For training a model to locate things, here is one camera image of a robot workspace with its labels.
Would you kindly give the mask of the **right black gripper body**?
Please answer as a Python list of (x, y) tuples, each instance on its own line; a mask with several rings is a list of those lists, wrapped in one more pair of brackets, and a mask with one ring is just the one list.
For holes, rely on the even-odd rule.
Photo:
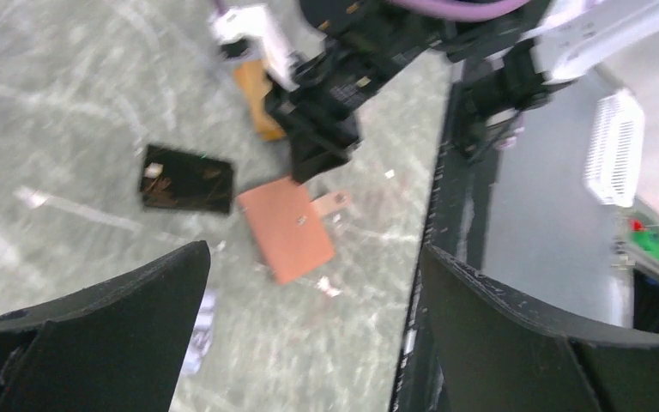
[(264, 105), (287, 134), (339, 136), (354, 111), (422, 52), (439, 44), (445, 21), (387, 1), (301, 1), (305, 21), (323, 34), (323, 51), (290, 65), (293, 91), (278, 82)]

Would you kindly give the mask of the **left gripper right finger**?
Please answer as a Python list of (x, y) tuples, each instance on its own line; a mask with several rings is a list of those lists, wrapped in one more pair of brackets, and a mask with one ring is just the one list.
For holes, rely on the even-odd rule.
[(443, 321), (454, 411), (659, 411), (659, 334), (551, 306), (447, 263), (459, 286)]

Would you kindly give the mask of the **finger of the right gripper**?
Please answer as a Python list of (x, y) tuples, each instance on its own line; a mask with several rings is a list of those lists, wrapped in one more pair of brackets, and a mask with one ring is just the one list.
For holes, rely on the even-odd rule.
[(356, 119), (319, 128), (295, 125), (288, 133), (291, 177), (298, 184), (347, 164), (361, 138)]

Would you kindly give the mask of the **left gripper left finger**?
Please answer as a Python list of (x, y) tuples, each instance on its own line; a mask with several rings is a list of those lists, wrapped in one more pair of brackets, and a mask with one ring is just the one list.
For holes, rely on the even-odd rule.
[(166, 411), (209, 276), (194, 241), (0, 316), (0, 411)]

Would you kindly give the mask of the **silver credit cards stack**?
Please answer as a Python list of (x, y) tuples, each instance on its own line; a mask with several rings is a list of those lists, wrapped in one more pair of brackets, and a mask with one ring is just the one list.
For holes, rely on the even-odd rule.
[(201, 368), (203, 358), (209, 351), (213, 337), (216, 293), (207, 289), (196, 315), (196, 322), (185, 352), (182, 375), (196, 374)]

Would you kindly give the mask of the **brown leather card holder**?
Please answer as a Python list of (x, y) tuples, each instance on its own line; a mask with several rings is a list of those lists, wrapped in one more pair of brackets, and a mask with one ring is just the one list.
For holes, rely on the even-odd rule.
[(336, 254), (323, 218), (351, 203), (347, 191), (312, 199), (305, 185), (280, 178), (236, 197), (275, 281), (287, 284)]

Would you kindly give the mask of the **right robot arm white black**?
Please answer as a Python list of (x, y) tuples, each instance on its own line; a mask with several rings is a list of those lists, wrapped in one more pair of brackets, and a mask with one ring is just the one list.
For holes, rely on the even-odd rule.
[(546, 105), (611, 54), (659, 32), (659, 1), (605, 1), (543, 27), (549, 1), (303, 1), (305, 20), (324, 34), (323, 52), (291, 58), (263, 100), (290, 146), (291, 175), (305, 183), (346, 164), (360, 136), (355, 111), (421, 53), (479, 63), (501, 53), (499, 69), (465, 83), (449, 104), (457, 149), (487, 152), (485, 125), (506, 110)]

